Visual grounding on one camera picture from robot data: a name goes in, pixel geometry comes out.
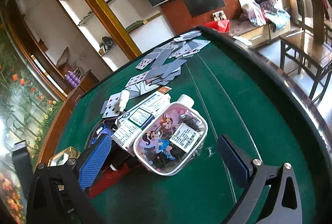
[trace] floral wall mural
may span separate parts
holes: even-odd
[[[0,30],[0,198],[17,223],[25,223],[26,200],[12,164],[13,145],[27,141],[34,167],[61,105],[29,71],[6,31]]]

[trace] blue textured pad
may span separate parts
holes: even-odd
[[[248,171],[238,155],[222,136],[217,140],[217,150],[225,162],[230,174],[232,174],[236,184],[239,187],[247,186],[249,181]]]
[[[79,184],[83,190],[92,186],[110,150],[111,137],[105,135],[80,169]]]

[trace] transparent pouch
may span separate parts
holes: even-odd
[[[171,176],[199,154],[207,132],[197,111],[173,102],[135,139],[134,153],[149,171]]]

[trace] chair backrest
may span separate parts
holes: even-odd
[[[313,37],[314,42],[324,42],[324,5],[323,0],[311,0],[313,10]],[[300,11],[302,16],[301,27],[305,30],[304,0],[300,0]]]

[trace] yellow wooden column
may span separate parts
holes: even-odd
[[[133,60],[141,54],[132,38],[104,0],[85,0],[85,2],[129,60]]]

